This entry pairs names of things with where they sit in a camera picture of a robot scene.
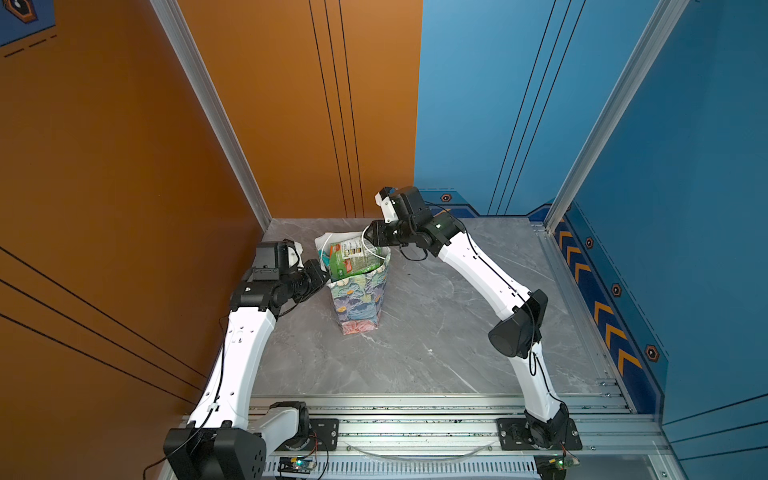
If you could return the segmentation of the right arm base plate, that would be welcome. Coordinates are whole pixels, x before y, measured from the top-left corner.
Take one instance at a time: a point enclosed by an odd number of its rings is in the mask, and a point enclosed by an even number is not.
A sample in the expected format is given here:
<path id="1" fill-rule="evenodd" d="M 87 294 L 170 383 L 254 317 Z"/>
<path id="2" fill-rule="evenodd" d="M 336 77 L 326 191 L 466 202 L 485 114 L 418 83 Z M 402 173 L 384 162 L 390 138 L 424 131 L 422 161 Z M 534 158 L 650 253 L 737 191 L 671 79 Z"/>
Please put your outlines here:
<path id="1" fill-rule="evenodd" d="M 495 422 L 503 451 L 580 451 L 581 436 L 573 419 L 567 419 L 558 429 L 539 421 L 524 418 L 499 418 Z"/>

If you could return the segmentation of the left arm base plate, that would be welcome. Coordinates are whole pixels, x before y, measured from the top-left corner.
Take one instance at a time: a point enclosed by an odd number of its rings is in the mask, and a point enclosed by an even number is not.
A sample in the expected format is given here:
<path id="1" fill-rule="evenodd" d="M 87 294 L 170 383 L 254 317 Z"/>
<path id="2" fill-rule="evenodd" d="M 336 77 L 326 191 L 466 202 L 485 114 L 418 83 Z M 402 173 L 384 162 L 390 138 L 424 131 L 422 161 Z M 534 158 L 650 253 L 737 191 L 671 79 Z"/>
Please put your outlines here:
<path id="1" fill-rule="evenodd" d="M 321 451 L 333 452 L 337 449 L 340 421 L 337 418 L 311 418 L 308 434 L 299 434 L 289 439 L 282 446 L 286 451 Z"/>

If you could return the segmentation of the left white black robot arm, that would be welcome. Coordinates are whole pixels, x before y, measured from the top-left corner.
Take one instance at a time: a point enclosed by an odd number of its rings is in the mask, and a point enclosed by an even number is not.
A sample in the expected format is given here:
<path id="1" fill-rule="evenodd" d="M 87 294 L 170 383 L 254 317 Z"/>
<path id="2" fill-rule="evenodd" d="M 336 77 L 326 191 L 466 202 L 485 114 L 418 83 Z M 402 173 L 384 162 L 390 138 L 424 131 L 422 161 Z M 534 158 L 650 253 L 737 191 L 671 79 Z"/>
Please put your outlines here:
<path id="1" fill-rule="evenodd" d="M 249 422 L 253 386 L 263 352 L 282 307 L 300 304 L 329 280 L 311 259 L 289 267 L 252 269 L 230 299 L 220 351 L 208 384 L 183 428 L 171 429 L 163 452 L 179 479 L 259 479 L 268 457 L 286 443 L 310 437 L 308 408 L 301 401 L 269 406 Z"/>

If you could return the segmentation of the floral paper gift bag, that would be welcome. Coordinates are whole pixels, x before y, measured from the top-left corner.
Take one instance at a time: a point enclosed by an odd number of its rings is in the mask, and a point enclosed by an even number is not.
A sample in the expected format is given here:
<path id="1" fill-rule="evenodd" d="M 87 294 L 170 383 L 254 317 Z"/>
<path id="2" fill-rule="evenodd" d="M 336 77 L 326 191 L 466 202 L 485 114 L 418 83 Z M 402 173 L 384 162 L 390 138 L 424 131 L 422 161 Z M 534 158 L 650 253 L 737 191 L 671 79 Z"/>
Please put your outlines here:
<path id="1" fill-rule="evenodd" d="M 351 238 L 363 238 L 363 231 L 325 233 L 315 239 L 315 247 L 321 262 L 330 273 L 329 250 L 332 244 Z M 384 263 L 377 269 L 340 281 L 331 279 L 328 288 L 341 331 L 344 335 L 365 333 L 376 330 L 383 305 L 384 290 L 391 260 L 389 247 L 378 247 L 385 256 Z"/>

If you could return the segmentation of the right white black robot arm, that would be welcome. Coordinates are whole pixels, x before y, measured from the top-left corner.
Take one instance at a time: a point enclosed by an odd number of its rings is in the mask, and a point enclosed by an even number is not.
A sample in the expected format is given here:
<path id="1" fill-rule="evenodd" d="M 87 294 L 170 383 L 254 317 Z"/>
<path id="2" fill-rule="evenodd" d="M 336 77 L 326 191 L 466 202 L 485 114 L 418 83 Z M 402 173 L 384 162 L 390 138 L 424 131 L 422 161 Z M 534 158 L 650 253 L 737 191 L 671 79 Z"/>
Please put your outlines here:
<path id="1" fill-rule="evenodd" d="M 447 211 L 422 223 L 414 215 L 390 222 L 375 220 L 365 228 L 363 238 L 365 245 L 377 247 L 414 244 L 452 267 L 481 294 L 499 319 L 488 339 L 510 359 L 523 393 L 526 441 L 539 449 L 563 447 L 570 415 L 555 393 L 543 359 L 546 293 L 530 290 L 504 272 L 481 250 L 463 222 Z"/>

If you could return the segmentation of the green white snack bag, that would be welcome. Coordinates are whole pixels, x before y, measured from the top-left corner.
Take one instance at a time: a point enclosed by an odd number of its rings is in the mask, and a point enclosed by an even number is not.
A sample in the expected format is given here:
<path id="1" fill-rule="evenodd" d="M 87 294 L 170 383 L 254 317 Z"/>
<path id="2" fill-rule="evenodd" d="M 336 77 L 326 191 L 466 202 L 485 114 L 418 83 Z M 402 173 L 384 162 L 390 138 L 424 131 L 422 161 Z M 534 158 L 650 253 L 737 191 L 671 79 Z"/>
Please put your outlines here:
<path id="1" fill-rule="evenodd" d="M 336 242 L 329 250 L 331 279 L 340 281 L 351 276 L 369 273 L 385 260 L 381 249 L 364 238 L 351 238 Z"/>

